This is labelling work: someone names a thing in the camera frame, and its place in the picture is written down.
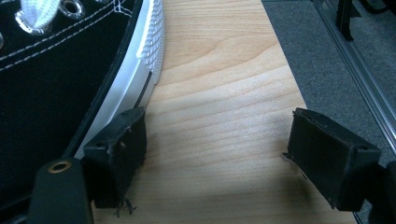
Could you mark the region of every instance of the shoe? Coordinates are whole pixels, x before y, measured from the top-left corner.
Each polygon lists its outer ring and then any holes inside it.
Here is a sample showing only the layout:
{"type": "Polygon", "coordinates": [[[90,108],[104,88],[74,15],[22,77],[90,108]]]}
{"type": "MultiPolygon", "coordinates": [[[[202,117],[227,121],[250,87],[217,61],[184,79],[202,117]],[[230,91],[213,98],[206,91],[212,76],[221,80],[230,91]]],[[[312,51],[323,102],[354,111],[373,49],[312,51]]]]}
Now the shoe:
{"type": "Polygon", "coordinates": [[[39,167],[81,158],[113,117],[147,104],[164,29],[161,0],[0,0],[0,21],[2,223],[23,219],[39,167]]]}

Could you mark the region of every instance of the metal track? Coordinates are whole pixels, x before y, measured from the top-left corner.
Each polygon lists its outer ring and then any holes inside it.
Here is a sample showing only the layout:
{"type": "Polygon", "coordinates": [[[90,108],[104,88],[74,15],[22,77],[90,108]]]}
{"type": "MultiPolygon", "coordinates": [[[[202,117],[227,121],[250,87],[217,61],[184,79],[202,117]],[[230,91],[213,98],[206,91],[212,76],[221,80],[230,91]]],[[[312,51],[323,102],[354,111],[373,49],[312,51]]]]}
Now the metal track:
{"type": "Polygon", "coordinates": [[[335,15],[326,0],[313,0],[320,17],[352,75],[366,104],[369,106],[382,133],[396,155],[396,113],[384,92],[375,81],[373,73],[353,42],[344,39],[335,26],[335,15]]]}

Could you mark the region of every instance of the wood grain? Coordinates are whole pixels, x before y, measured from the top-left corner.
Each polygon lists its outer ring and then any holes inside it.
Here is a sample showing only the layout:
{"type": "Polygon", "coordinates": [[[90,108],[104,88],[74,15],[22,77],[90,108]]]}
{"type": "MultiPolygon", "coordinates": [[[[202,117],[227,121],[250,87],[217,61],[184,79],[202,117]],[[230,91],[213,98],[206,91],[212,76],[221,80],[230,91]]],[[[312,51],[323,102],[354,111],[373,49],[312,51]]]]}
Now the wood grain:
{"type": "Polygon", "coordinates": [[[355,223],[281,159],[304,107],[258,0],[163,0],[163,73],[129,216],[95,223],[355,223]]]}

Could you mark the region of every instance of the white shoelace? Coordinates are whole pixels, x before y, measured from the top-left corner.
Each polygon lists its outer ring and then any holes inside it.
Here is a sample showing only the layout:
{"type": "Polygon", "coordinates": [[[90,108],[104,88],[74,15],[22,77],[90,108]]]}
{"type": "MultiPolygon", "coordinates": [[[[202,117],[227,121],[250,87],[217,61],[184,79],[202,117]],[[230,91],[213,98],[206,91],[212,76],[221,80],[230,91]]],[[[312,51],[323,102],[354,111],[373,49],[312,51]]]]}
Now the white shoelace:
{"type": "Polygon", "coordinates": [[[50,24],[61,0],[21,0],[23,18],[31,28],[41,29],[50,24]]]}

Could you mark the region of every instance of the black canvas fabric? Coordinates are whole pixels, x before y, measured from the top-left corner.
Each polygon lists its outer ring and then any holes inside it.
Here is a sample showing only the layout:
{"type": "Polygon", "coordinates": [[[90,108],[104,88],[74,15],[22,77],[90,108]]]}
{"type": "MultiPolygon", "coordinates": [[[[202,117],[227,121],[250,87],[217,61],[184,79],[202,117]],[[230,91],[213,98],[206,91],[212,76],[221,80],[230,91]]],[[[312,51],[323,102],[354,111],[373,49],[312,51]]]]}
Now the black canvas fabric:
{"type": "Polygon", "coordinates": [[[58,12],[44,36],[18,27],[19,1],[0,5],[0,221],[30,195],[40,166],[75,153],[117,74],[141,7],[141,1],[123,3],[134,10],[131,18],[115,13],[111,1],[99,12],[104,5],[81,2],[84,22],[58,12]]]}

